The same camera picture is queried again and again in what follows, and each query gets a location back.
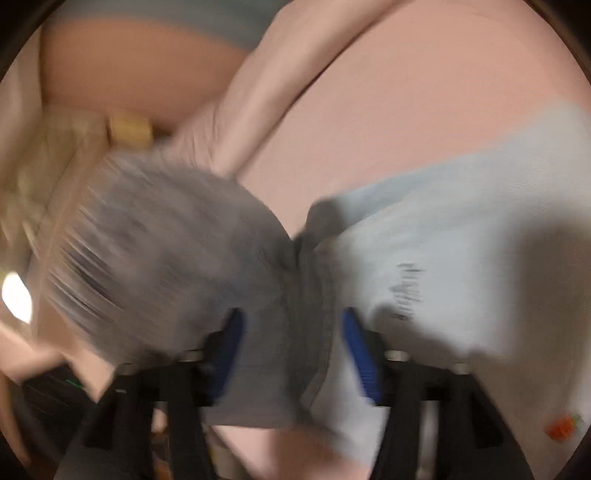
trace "metal bolt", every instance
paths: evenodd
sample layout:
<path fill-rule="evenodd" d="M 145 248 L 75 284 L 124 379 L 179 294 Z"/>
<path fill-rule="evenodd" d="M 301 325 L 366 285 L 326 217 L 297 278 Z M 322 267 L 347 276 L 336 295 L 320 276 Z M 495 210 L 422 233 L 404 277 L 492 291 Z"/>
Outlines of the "metal bolt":
<path fill-rule="evenodd" d="M 402 350 L 386 350 L 384 357 L 390 362 L 408 362 L 410 360 L 410 355 Z"/>
<path fill-rule="evenodd" d="M 470 367 L 466 363 L 458 362 L 456 364 L 453 364 L 452 372 L 454 372 L 456 375 L 469 375 Z"/>
<path fill-rule="evenodd" d="M 179 362 L 200 362 L 203 360 L 203 352 L 201 350 L 189 350 L 184 352 L 178 359 Z"/>

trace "black clamp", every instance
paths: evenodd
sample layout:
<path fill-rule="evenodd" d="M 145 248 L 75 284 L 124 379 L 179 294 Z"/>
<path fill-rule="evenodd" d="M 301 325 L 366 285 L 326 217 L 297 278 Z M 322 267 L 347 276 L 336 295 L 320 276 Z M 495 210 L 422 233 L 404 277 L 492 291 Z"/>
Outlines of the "black clamp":
<path fill-rule="evenodd" d="M 415 480 L 421 402 L 439 402 L 436 480 L 534 480 L 519 444 L 477 379 L 390 351 L 353 309 L 343 334 L 365 395 L 390 407 L 370 480 Z"/>
<path fill-rule="evenodd" d="M 201 350 L 163 366 L 121 365 L 68 448 L 56 480 L 153 480 L 154 406 L 167 402 L 170 463 L 175 480 L 216 480 L 201 407 L 222 396 L 244 332 L 240 310 L 207 337 Z"/>

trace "light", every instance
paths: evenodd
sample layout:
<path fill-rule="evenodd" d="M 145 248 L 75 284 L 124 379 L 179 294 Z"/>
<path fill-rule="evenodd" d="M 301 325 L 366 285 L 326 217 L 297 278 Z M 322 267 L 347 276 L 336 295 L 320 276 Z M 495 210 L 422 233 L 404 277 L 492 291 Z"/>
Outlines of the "light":
<path fill-rule="evenodd" d="M 16 272 L 10 272 L 2 283 L 2 300 L 10 313 L 25 323 L 31 323 L 33 316 L 33 301 L 21 277 Z"/>

